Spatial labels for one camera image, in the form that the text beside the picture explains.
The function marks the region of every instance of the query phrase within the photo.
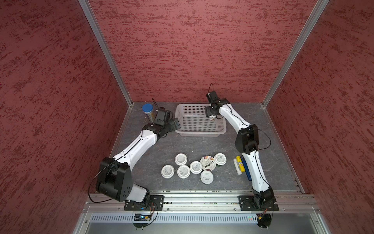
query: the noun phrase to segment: basket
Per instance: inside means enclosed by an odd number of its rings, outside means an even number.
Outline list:
[[[209,104],[179,104],[175,111],[181,128],[176,130],[185,137],[218,137],[226,132],[226,119],[217,115],[217,119],[209,120],[204,108]]]

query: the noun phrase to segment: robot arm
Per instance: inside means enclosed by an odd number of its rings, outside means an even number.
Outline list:
[[[232,107],[231,104],[225,104],[223,105],[221,108],[220,108],[220,115],[222,115],[223,117],[225,117],[225,119],[227,119],[227,121],[234,127],[236,133],[238,134],[239,133],[239,130],[244,130],[244,129],[247,129],[248,127],[252,126],[251,128],[254,129],[256,128],[255,125],[251,125],[250,123],[248,123],[247,121],[245,121],[235,110],[234,108]],[[238,139],[238,137],[236,138],[237,140],[235,141],[235,146],[242,146],[242,140]],[[262,166],[261,166],[261,162],[260,162],[260,159],[258,158],[258,151],[256,150],[253,150],[253,151],[250,151],[248,152],[245,148],[243,149],[243,151],[241,152],[242,155],[244,156],[245,158],[245,161],[247,163],[247,166],[248,166],[248,169],[249,169],[249,173],[251,174],[252,176],[252,186],[253,186],[253,189],[255,191],[266,191],[270,188],[266,178],[265,178],[265,175],[264,175],[264,171],[262,169]]]
[[[157,109],[153,123],[146,124],[139,136],[113,158],[100,162],[96,190],[119,202],[131,200],[147,204],[149,191],[132,183],[131,171],[143,154],[167,133],[180,129],[177,118],[162,107]]]
[[[275,197],[272,188],[265,178],[258,157],[257,126],[245,121],[234,110],[230,102],[225,98],[220,99],[215,91],[208,93],[206,97],[211,105],[205,108],[205,115],[209,117],[216,117],[217,115],[224,116],[237,133],[235,147],[244,156],[252,177],[253,206],[259,210],[272,207],[270,204],[275,201]]]

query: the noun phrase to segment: blue lid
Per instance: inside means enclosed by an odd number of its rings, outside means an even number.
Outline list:
[[[143,105],[143,111],[144,112],[151,112],[153,110],[152,104],[144,104]]]

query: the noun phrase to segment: black motor joint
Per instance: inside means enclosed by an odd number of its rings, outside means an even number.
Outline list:
[[[220,114],[220,107],[225,104],[230,104],[230,102],[223,98],[220,99],[215,91],[209,92],[206,94],[206,98],[210,106],[205,107],[205,116],[209,117],[212,115],[219,115]]]
[[[173,118],[173,112],[165,110],[163,107],[157,109],[157,114],[153,123],[148,123],[143,130],[150,130],[157,135],[157,141],[167,133],[180,129],[178,118]]]

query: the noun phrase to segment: chobani yogurt cup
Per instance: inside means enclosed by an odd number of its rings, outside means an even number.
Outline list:
[[[216,163],[212,156],[204,156],[200,159],[200,163],[203,166],[203,170],[213,171],[215,169]]]

